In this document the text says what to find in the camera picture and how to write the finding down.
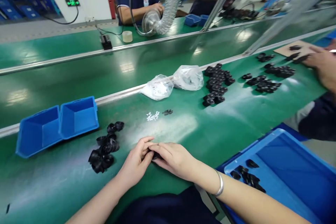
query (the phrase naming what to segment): black plastic component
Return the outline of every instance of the black plastic component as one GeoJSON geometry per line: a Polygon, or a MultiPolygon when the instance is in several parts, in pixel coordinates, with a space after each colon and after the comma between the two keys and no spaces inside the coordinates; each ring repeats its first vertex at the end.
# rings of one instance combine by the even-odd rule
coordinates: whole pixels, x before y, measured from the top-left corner
{"type": "Polygon", "coordinates": [[[98,137],[96,140],[97,140],[97,144],[98,144],[99,146],[104,145],[104,144],[107,143],[106,136],[98,137]]]}
{"type": "Polygon", "coordinates": [[[117,128],[116,128],[115,124],[110,123],[107,126],[107,133],[116,132],[116,131],[117,131],[117,128]]]}
{"type": "Polygon", "coordinates": [[[101,42],[104,50],[112,49],[112,43],[111,43],[111,40],[110,40],[110,36],[101,35],[100,36],[100,42],[101,42]]]}
{"type": "Polygon", "coordinates": [[[234,170],[232,172],[230,172],[230,174],[236,180],[240,180],[240,178],[241,178],[241,176],[239,175],[239,173],[236,172],[236,171],[234,171],[234,170]]]}
{"type": "Polygon", "coordinates": [[[214,102],[215,102],[216,104],[222,103],[223,101],[225,101],[225,98],[224,98],[223,96],[217,96],[217,97],[215,97],[215,99],[214,99],[214,102]]]}
{"type": "Polygon", "coordinates": [[[257,165],[252,159],[246,160],[246,165],[250,168],[259,168],[259,165],[257,165]]]}
{"type": "Polygon", "coordinates": [[[213,99],[210,99],[210,98],[206,99],[206,100],[203,102],[204,107],[208,107],[208,106],[210,106],[210,105],[214,105],[214,104],[215,104],[214,100],[213,100],[213,99]]]}
{"type": "Polygon", "coordinates": [[[252,79],[248,80],[248,81],[246,82],[246,84],[248,84],[248,85],[250,85],[250,86],[254,86],[254,85],[256,85],[258,82],[259,82],[259,81],[257,81],[257,78],[252,78],[252,79]]]}
{"type": "Polygon", "coordinates": [[[248,73],[248,74],[245,74],[241,77],[242,79],[251,79],[252,78],[252,74],[248,73]]]}
{"type": "Polygon", "coordinates": [[[89,157],[89,163],[92,164],[94,163],[96,160],[99,160],[101,159],[101,155],[100,155],[100,152],[99,150],[93,150],[90,154],[90,157],[89,157]]]}
{"type": "Polygon", "coordinates": [[[285,60],[286,61],[291,61],[293,59],[295,59],[297,56],[299,56],[300,52],[294,53],[291,56],[287,57],[285,60]]]}
{"type": "Polygon", "coordinates": [[[110,168],[111,165],[114,162],[114,157],[111,155],[105,155],[102,161],[102,166],[106,170],[107,168],[110,168]]]}
{"type": "Polygon", "coordinates": [[[296,50],[300,50],[302,48],[302,46],[299,46],[299,45],[292,45],[289,49],[291,50],[291,51],[296,51],[296,50]]]}
{"type": "Polygon", "coordinates": [[[115,123],[115,127],[117,128],[117,131],[121,131],[124,128],[124,126],[125,126],[125,123],[123,122],[118,121],[115,123]]]}
{"type": "Polygon", "coordinates": [[[232,83],[235,83],[235,82],[236,82],[235,79],[233,79],[233,78],[229,78],[229,79],[226,79],[226,80],[225,80],[225,85],[226,85],[226,86],[230,86],[232,83]]]}
{"type": "Polygon", "coordinates": [[[311,54],[306,54],[300,58],[298,58],[297,60],[294,60],[293,61],[293,64],[300,64],[302,61],[305,61],[306,59],[308,59],[308,57],[310,56],[311,54]]]}
{"type": "Polygon", "coordinates": [[[264,68],[270,68],[270,67],[274,67],[275,63],[268,63],[266,65],[264,65],[264,68]]]}

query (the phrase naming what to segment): flexible duct hose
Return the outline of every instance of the flexible duct hose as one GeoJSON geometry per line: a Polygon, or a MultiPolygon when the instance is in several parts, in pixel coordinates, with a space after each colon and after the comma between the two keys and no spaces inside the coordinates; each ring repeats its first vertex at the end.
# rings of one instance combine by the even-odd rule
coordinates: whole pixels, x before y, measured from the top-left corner
{"type": "Polygon", "coordinates": [[[165,34],[169,31],[177,11],[180,0],[166,0],[164,6],[163,17],[160,21],[156,22],[154,30],[158,34],[165,34]]]}

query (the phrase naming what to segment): green exit sign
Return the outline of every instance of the green exit sign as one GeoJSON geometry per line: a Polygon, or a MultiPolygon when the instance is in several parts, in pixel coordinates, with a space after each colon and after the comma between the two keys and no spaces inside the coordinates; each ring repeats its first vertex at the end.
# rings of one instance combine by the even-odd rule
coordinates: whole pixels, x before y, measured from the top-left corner
{"type": "Polygon", "coordinates": [[[65,2],[68,5],[68,7],[80,6],[80,3],[78,0],[65,0],[65,2]]]}

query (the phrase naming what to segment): factory workstation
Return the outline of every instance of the factory workstation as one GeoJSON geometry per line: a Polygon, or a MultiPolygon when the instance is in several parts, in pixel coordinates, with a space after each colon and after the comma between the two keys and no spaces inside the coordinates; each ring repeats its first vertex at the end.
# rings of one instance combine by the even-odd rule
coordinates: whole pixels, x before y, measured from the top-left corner
{"type": "Polygon", "coordinates": [[[336,0],[0,0],[0,31],[0,223],[336,223],[336,0]]]}

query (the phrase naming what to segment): tape roll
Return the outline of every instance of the tape roll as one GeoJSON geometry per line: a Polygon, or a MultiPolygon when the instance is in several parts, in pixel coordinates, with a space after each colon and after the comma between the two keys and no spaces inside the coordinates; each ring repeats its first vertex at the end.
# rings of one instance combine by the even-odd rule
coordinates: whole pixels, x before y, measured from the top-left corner
{"type": "Polygon", "coordinates": [[[122,33],[122,40],[125,42],[125,43],[129,43],[129,42],[132,42],[133,41],[133,34],[131,31],[124,31],[122,33]]]}

